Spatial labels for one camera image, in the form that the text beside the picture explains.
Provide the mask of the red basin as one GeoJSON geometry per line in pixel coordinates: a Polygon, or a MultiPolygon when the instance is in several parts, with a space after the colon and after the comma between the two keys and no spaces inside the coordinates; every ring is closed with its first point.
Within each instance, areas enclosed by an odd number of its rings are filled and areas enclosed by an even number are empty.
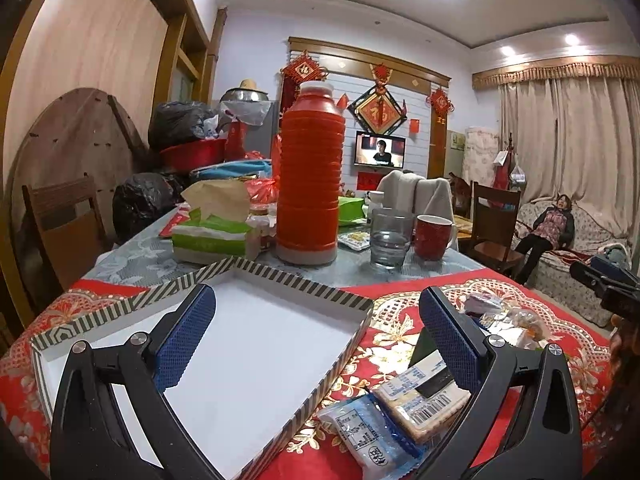
{"type": "Polygon", "coordinates": [[[175,172],[189,172],[224,161],[226,139],[202,139],[166,148],[160,152],[165,168],[175,172]]]}

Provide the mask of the red thermos flask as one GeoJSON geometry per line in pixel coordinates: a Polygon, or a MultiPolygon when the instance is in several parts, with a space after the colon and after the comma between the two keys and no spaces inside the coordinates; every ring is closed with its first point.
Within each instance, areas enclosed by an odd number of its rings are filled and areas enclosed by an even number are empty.
{"type": "Polygon", "coordinates": [[[346,122],[323,81],[300,85],[281,125],[277,256],[323,266],[337,254],[346,122]]]}

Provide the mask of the sofa with floral cover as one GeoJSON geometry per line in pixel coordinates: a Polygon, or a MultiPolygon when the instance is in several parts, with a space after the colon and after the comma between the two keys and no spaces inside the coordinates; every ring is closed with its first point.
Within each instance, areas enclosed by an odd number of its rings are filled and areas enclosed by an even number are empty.
{"type": "Polygon", "coordinates": [[[601,307],[601,299],[570,273],[573,266],[584,268],[596,259],[610,260],[623,270],[631,270],[631,246],[597,224],[587,211],[574,204],[574,238],[567,247],[545,252],[530,274],[526,285],[543,292],[558,304],[579,314],[588,322],[605,328],[611,325],[612,313],[601,307]]]}

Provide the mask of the red-banded cracker pack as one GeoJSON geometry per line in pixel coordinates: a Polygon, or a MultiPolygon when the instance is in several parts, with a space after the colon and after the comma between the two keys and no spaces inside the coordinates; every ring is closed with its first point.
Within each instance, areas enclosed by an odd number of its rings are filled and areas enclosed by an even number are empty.
{"type": "Polygon", "coordinates": [[[417,444],[448,429],[472,396],[457,385],[437,350],[383,382],[373,394],[417,444]]]}

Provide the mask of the striped white shallow box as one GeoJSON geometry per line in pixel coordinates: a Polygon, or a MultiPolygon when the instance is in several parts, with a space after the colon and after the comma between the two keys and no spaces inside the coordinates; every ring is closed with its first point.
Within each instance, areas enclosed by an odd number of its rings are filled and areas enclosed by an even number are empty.
{"type": "Polygon", "coordinates": [[[212,263],[32,336],[48,414],[70,348],[149,333],[198,284],[216,312],[165,398],[226,479],[254,479],[303,426],[366,332],[371,299],[239,257],[212,263]]]}

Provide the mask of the red mug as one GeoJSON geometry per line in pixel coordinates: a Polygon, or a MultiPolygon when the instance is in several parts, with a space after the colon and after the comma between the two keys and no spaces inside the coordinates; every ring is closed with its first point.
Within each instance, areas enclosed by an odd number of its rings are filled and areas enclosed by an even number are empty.
{"type": "Polygon", "coordinates": [[[457,240],[457,227],[452,220],[420,214],[416,217],[414,251],[425,261],[438,261],[457,240]]]}

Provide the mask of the red chinese knot left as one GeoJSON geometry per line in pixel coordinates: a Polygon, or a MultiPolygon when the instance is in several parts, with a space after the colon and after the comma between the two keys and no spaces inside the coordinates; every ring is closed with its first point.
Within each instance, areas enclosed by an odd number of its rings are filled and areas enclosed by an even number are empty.
{"type": "Polygon", "coordinates": [[[303,51],[280,70],[282,78],[280,112],[284,114],[296,101],[300,85],[308,81],[324,81],[328,72],[307,51],[303,51]]]}

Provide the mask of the green tissue pack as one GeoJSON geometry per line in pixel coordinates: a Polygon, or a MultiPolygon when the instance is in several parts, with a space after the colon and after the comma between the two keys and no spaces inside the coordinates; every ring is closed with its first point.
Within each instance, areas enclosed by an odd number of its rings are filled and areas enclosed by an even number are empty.
{"type": "Polygon", "coordinates": [[[182,192],[189,218],[171,229],[177,260],[209,264],[228,257],[254,260],[262,248],[260,229],[247,223],[250,194],[239,180],[198,181],[182,192]]]}

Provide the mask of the black garbage bag lower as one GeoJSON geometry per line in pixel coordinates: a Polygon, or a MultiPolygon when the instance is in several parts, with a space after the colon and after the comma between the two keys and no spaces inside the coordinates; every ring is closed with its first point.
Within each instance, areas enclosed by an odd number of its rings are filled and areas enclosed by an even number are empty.
{"type": "Polygon", "coordinates": [[[180,186],[154,172],[133,174],[115,188],[112,220],[120,242],[126,242],[171,211],[181,200],[180,186]]]}

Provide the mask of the wooden chair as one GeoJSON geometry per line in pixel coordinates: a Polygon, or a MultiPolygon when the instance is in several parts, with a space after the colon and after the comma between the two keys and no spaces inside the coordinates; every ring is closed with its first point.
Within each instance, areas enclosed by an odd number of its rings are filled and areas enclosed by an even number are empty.
{"type": "Polygon", "coordinates": [[[22,192],[43,262],[60,289],[69,289],[108,251],[94,180],[86,174],[42,188],[25,184],[22,192]]]}
{"type": "Polygon", "coordinates": [[[512,248],[521,193],[473,182],[472,233],[468,256],[501,274],[509,274],[524,256],[512,248]]]}

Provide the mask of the wooden chair right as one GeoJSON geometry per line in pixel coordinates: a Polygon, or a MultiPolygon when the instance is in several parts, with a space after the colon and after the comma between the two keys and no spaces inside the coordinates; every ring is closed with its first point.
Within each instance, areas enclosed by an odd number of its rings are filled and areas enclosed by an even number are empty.
{"type": "Polygon", "coordinates": [[[524,256],[512,248],[521,193],[473,182],[472,233],[468,256],[501,274],[509,274],[524,256]]]}

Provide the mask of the wooden chair left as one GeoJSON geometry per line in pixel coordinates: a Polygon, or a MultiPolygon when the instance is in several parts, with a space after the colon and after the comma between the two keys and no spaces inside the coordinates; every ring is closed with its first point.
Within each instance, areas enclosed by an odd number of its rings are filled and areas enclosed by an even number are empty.
{"type": "Polygon", "coordinates": [[[43,262],[60,289],[69,289],[108,251],[94,180],[86,174],[42,188],[25,184],[22,192],[43,262]]]}

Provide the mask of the seated person on sofa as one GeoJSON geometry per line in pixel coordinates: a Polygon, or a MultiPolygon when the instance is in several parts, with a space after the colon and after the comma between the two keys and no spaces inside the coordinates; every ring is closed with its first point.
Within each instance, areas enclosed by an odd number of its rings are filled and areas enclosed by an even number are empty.
{"type": "Polygon", "coordinates": [[[575,222],[572,201],[561,194],[553,206],[548,207],[534,222],[533,229],[522,238],[515,251],[526,256],[515,281],[525,285],[545,252],[567,248],[573,243],[575,222]]]}

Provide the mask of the blue white snack packet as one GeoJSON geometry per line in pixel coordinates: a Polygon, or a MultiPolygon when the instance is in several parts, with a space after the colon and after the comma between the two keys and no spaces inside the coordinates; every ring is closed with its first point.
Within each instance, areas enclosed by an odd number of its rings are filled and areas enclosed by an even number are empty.
{"type": "Polygon", "coordinates": [[[372,393],[318,411],[362,469],[363,479],[401,479],[420,465],[422,446],[413,443],[372,393]]]}

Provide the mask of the steel pot on fridge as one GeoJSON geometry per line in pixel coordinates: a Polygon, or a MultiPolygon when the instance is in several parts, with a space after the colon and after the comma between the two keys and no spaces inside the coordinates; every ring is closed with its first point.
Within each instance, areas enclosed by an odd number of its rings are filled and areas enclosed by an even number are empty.
{"type": "Polygon", "coordinates": [[[243,79],[237,87],[230,88],[220,98],[221,102],[265,102],[269,100],[268,93],[257,88],[254,79],[243,79]]]}

